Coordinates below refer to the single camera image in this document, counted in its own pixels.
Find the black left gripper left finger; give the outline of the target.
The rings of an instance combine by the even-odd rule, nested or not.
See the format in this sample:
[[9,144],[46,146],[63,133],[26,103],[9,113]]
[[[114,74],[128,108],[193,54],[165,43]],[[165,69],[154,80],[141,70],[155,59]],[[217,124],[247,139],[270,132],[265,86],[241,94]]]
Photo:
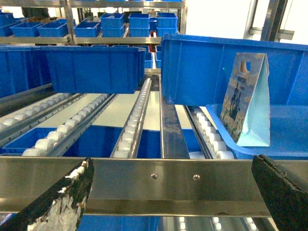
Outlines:
[[92,191],[94,165],[86,158],[16,215],[2,231],[76,231]]

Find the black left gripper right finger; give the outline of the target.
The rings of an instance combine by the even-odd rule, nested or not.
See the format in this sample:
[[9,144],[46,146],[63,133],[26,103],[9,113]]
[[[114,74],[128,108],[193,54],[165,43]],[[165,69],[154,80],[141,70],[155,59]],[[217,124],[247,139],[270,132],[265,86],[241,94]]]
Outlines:
[[308,176],[300,177],[265,155],[255,155],[252,174],[280,231],[308,229]]

